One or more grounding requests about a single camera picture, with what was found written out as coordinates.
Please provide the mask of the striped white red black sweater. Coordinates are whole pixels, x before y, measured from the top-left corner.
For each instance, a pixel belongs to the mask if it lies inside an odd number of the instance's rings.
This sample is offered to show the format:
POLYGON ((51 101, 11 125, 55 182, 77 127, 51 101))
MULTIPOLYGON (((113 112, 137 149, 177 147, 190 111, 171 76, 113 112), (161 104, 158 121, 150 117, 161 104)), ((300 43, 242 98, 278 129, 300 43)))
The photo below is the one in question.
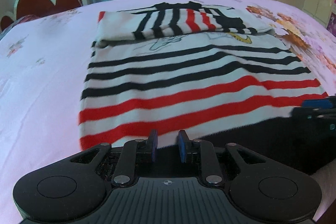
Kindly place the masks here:
POLYGON ((185 130, 315 173, 335 159, 335 136, 291 111, 327 94, 271 31, 249 12, 196 2, 100 12, 80 100, 81 148, 122 146, 151 130, 169 147, 185 130))

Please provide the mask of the floral pink bed sheet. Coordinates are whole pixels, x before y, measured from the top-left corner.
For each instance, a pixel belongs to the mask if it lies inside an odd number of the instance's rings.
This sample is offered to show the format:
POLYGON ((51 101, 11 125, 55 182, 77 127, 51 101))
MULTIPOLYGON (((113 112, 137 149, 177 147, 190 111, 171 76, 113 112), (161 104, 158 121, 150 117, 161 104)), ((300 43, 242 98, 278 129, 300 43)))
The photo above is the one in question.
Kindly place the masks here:
POLYGON ((100 12, 196 2, 249 12, 335 97, 335 38, 271 0, 114 0, 14 27, 1 40, 1 223, 332 223, 335 159, 307 174, 238 143, 145 138, 80 145, 79 112, 100 12))

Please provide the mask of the red white scalloped headboard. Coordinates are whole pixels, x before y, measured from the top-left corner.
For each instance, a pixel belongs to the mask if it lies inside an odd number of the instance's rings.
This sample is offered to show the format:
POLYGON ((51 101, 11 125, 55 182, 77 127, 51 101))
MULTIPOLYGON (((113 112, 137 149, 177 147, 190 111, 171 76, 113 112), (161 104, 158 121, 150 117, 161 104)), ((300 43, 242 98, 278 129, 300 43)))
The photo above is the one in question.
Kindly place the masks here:
POLYGON ((15 0, 14 8, 1 14, 1 31, 25 16, 42 18, 87 4, 87 0, 15 0))

